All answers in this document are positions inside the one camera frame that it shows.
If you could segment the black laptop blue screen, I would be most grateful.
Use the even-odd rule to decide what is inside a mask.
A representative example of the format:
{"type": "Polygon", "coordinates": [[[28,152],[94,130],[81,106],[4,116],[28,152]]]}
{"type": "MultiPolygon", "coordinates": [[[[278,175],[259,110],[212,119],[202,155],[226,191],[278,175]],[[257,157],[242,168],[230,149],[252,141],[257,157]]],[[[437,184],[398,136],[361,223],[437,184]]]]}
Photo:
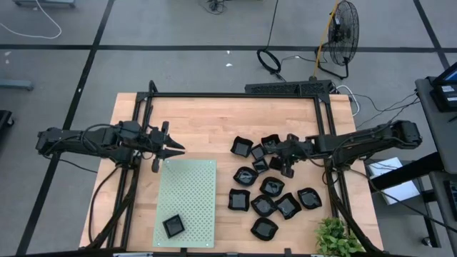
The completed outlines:
{"type": "Polygon", "coordinates": [[[441,74],[443,83],[457,84],[457,61],[441,74]]]}

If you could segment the mint green perforated rack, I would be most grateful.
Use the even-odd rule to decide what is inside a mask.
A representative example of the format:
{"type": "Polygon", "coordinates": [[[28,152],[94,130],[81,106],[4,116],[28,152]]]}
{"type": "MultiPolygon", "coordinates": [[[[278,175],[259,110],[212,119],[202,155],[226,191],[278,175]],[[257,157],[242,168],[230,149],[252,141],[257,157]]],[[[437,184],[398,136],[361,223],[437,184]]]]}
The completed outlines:
{"type": "Polygon", "coordinates": [[[215,160],[164,162],[156,206],[154,247],[214,247],[216,169],[215,160]],[[180,215],[185,231],[167,238],[162,222],[176,214],[180,215]]]}

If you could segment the grey table foot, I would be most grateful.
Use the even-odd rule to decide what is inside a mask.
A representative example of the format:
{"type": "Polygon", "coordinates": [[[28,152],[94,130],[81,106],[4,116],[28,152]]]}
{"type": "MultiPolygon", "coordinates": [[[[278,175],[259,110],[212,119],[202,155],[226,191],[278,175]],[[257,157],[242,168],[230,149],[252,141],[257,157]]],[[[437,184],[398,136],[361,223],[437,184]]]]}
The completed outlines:
{"type": "Polygon", "coordinates": [[[0,79],[0,88],[33,91],[34,85],[27,80],[0,79]]]}

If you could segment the black diagonal desk beam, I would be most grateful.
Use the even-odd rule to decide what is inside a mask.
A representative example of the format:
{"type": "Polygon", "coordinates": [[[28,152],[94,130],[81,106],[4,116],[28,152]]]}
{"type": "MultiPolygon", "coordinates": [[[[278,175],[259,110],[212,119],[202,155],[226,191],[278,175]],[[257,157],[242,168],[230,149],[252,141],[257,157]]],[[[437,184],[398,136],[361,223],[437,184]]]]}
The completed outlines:
{"type": "Polygon", "coordinates": [[[431,153],[418,160],[412,161],[405,166],[372,178],[371,182],[373,183],[373,186],[370,186],[370,190],[371,193],[374,193],[376,190],[384,190],[411,181],[415,178],[428,175],[430,172],[443,170],[443,162],[439,153],[431,153]]]}

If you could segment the grey desk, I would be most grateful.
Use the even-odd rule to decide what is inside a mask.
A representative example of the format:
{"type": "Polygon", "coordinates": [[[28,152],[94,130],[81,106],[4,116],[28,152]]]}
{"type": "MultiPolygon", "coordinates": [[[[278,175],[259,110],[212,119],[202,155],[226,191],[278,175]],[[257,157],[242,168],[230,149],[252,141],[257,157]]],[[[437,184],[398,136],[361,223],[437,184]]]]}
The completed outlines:
{"type": "MultiPolygon", "coordinates": [[[[454,181],[457,183],[457,121],[448,121],[457,116],[457,113],[440,112],[431,97],[432,85],[428,79],[415,80],[421,105],[428,122],[436,150],[441,157],[444,172],[440,174],[443,181],[454,181]]],[[[438,205],[443,219],[449,226],[457,229],[457,217],[446,194],[444,182],[437,182],[438,205]]]]}

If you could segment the black floor fan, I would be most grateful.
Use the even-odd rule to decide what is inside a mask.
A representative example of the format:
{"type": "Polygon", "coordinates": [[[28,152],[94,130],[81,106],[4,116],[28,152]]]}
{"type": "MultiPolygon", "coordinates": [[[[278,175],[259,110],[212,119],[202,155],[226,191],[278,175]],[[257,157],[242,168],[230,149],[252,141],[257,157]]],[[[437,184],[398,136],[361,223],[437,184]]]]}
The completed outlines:
{"type": "Polygon", "coordinates": [[[348,64],[356,54],[359,41],[359,18],[356,7],[348,0],[340,0],[333,13],[330,13],[330,24],[327,28],[327,42],[314,51],[318,56],[318,51],[323,54],[327,51],[332,62],[338,66],[343,66],[346,75],[338,75],[321,66],[318,61],[318,68],[327,74],[335,76],[340,80],[348,77],[348,64]]]}

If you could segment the grey cart base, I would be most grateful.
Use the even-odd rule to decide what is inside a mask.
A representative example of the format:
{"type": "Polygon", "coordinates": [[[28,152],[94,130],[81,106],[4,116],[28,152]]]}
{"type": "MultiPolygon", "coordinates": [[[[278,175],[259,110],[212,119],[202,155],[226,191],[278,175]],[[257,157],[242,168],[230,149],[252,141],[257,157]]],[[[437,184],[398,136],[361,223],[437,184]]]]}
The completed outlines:
{"type": "Polygon", "coordinates": [[[68,6],[72,9],[76,7],[75,0],[12,0],[17,6],[22,6],[23,4],[40,4],[41,6],[45,5],[61,5],[68,6]]]}

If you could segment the black chair base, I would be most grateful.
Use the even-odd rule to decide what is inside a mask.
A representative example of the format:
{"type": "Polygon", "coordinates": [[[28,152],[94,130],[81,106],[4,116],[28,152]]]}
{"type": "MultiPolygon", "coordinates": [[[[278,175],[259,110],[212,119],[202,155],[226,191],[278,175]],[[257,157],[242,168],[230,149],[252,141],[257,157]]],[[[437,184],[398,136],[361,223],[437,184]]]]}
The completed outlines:
{"type": "Polygon", "coordinates": [[[4,129],[11,127],[15,124],[12,117],[12,112],[7,110],[0,110],[0,132],[4,129]]]}

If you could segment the green artificial plant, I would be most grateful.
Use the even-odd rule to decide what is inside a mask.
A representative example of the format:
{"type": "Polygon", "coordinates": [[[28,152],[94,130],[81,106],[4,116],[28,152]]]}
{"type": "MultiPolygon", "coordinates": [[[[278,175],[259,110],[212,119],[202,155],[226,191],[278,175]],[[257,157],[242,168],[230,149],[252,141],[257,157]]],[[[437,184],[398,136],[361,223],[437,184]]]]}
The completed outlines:
{"type": "Polygon", "coordinates": [[[324,256],[351,257],[353,253],[365,251],[339,218],[323,218],[315,233],[317,251],[324,256]]]}

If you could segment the black box white labels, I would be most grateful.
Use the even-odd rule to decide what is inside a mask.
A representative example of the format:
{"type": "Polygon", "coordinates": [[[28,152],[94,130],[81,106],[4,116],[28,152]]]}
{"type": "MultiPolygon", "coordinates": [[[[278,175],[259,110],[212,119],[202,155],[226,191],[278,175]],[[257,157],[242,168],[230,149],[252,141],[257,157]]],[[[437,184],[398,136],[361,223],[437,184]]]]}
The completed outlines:
{"type": "Polygon", "coordinates": [[[440,112],[457,111],[457,84],[435,85],[430,95],[440,112]]]}

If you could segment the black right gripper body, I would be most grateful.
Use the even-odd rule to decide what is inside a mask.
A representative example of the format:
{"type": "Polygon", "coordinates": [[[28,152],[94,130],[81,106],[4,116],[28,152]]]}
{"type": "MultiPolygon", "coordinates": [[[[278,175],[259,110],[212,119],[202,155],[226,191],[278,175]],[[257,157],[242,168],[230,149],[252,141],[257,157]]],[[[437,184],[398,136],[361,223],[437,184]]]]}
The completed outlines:
{"type": "Polygon", "coordinates": [[[286,158],[286,165],[281,169],[281,175],[287,178],[293,178],[294,170],[292,166],[299,161],[312,159],[316,155],[314,146],[311,141],[299,141],[299,137],[291,133],[282,142],[286,143],[287,148],[280,151],[280,154],[286,158]]]}

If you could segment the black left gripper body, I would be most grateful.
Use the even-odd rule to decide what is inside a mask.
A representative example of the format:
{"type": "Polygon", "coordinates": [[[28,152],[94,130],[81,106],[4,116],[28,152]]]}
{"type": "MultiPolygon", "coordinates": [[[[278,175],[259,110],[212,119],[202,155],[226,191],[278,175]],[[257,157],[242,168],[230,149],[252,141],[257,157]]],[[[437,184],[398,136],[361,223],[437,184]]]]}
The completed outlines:
{"type": "Polygon", "coordinates": [[[169,150],[165,147],[166,139],[168,138],[169,122],[164,121],[162,127],[149,126],[151,129],[149,139],[151,140],[152,152],[155,155],[151,170],[154,173],[159,172],[160,160],[165,160],[169,157],[169,150]]]}

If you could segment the black perforated control box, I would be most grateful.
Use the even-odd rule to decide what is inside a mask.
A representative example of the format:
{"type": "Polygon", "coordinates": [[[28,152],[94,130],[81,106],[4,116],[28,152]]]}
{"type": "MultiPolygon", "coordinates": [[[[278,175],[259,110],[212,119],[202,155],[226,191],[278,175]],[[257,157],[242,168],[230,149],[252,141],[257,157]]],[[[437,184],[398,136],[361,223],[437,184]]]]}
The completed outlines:
{"type": "Polygon", "coordinates": [[[330,86],[330,80],[246,84],[245,92],[247,94],[318,95],[327,94],[330,86]]]}

